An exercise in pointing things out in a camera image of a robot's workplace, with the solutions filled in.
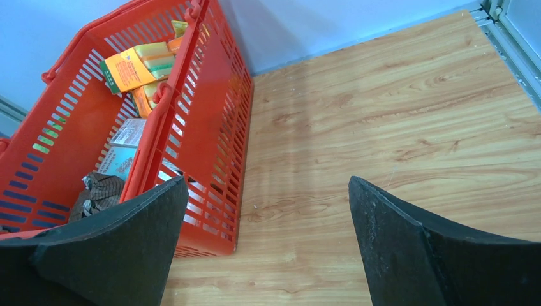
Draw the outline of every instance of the product package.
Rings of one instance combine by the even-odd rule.
[[[98,168],[98,173],[128,179],[137,148],[111,147]]]
[[[116,147],[137,148],[145,129],[145,119],[126,119],[115,136],[109,141]]]
[[[179,38],[186,33],[188,23],[184,21],[171,20],[171,26],[173,26],[173,31],[175,31],[175,38]]]
[[[113,94],[126,92],[171,74],[175,55],[167,44],[148,43],[129,48],[100,63]]]
[[[174,40],[170,40],[167,43],[167,48],[169,49],[169,51],[171,51],[171,53],[173,53],[174,55],[177,55],[177,52],[181,48],[181,43],[182,43],[182,37],[175,38]]]
[[[139,116],[141,116],[141,118],[148,118],[151,111],[157,106],[152,97],[158,90],[158,85],[161,82],[167,82],[167,80],[150,83],[131,91],[133,104],[135,104],[135,107],[137,107],[137,111],[139,112]]]

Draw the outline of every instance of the red shopping basket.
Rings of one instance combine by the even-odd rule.
[[[81,29],[42,75],[48,86],[19,130],[0,140],[0,225],[11,232],[0,239],[67,222],[81,178],[97,170],[108,141],[136,116],[127,94],[111,94],[98,63],[133,45],[172,39],[171,20],[189,27],[154,97],[158,106],[122,201],[177,175],[172,164],[190,193],[175,255],[233,253],[253,81],[217,0],[132,1]]]

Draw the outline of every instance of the basket handle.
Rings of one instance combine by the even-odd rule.
[[[58,60],[54,63],[54,65],[47,71],[41,74],[41,80],[43,80],[47,85],[50,84],[54,78],[56,77],[56,71],[58,68],[60,68],[64,62],[66,61],[66,58],[72,53],[73,49],[79,44],[79,41],[83,38],[83,36],[90,31],[92,28],[97,27],[105,22],[108,22],[109,20],[113,19],[114,17],[132,9],[139,5],[141,5],[144,2],[148,2],[149,0],[132,0],[120,7],[118,7],[116,10],[112,11],[111,13],[96,19],[89,24],[85,25],[77,34],[75,37],[71,40],[70,44],[62,52],[62,55],[58,58]]]
[[[197,18],[199,18],[199,14],[201,13],[201,0],[192,0],[191,5],[192,8],[188,8],[186,10],[186,13],[184,14],[184,19],[189,24],[194,24],[197,21]]]

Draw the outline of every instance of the metal door frame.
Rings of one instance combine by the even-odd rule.
[[[27,111],[0,96],[0,137],[9,137],[24,120]]]
[[[541,59],[507,17],[512,0],[485,0],[477,24],[485,32],[517,83],[541,111]]]

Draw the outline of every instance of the wood grain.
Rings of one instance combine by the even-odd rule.
[[[468,13],[256,77],[241,233],[175,260],[163,305],[370,305],[348,205],[368,179],[541,241],[541,120]]]

